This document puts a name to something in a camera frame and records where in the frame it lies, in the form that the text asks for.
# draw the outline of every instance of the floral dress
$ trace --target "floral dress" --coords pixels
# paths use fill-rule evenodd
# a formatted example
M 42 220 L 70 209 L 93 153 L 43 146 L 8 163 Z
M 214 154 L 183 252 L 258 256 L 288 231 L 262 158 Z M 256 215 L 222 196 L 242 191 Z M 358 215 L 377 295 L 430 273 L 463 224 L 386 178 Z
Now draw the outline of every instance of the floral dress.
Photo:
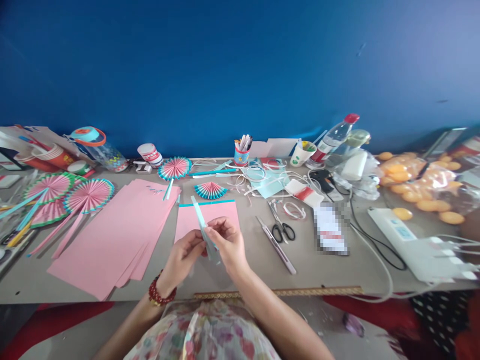
M 124 360 L 280 359 L 240 299 L 171 302 Z

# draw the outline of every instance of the black-handled scissors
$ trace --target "black-handled scissors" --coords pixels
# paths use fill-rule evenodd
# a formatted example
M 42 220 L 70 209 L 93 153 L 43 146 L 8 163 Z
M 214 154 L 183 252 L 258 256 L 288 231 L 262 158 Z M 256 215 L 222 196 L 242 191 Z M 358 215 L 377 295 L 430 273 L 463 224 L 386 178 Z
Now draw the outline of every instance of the black-handled scissors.
M 270 207 L 270 211 L 273 214 L 273 217 L 275 218 L 276 224 L 273 225 L 271 228 L 271 234 L 273 235 L 273 238 L 277 243 L 283 243 L 288 244 L 288 240 L 293 241 L 296 238 L 295 231 L 292 229 L 290 225 L 288 225 L 285 222 L 281 222 L 279 215 L 277 214 L 277 210 L 273 207 L 271 203 L 268 203 L 268 206 Z

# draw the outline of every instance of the person's left hand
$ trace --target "person's left hand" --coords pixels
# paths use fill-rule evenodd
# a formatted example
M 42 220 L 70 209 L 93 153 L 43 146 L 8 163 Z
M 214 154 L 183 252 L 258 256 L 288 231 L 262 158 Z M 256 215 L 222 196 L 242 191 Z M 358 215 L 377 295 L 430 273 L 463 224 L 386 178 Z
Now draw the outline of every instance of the person's left hand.
M 206 246 L 200 230 L 190 231 L 173 244 L 165 268 L 156 281 L 156 289 L 162 298 L 167 298 L 185 280 Z

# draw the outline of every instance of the pink paper sheet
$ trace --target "pink paper sheet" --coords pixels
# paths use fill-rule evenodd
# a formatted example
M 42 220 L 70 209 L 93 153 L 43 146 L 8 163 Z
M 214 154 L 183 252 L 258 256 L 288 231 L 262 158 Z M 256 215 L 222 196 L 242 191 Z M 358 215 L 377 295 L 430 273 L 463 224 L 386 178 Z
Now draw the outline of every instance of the pink paper sheet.
M 166 185 L 136 179 L 78 234 L 47 270 L 99 300 L 124 285 L 135 273 L 143 277 L 165 221 L 181 191 L 172 188 L 169 200 L 150 191 Z
M 240 229 L 239 214 L 237 205 L 232 202 L 220 202 L 215 204 L 202 205 L 200 210 L 205 219 L 205 223 L 220 218 L 228 217 L 233 224 Z M 181 206 L 178 208 L 178 220 L 176 222 L 175 240 L 183 238 L 190 230 L 199 229 L 199 220 L 193 206 Z

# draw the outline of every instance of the hand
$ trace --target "hand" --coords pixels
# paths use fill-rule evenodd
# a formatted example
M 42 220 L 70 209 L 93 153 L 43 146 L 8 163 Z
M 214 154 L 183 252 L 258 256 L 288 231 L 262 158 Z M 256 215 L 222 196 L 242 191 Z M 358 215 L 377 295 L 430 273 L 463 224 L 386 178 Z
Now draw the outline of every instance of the hand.
M 228 217 L 217 217 L 204 229 L 213 241 L 230 276 L 250 268 L 245 257 L 244 237 Z
M 162 298 L 167 298 L 185 280 L 206 245 L 200 230 L 190 231 L 173 244 L 165 268 L 156 281 L 156 289 Z

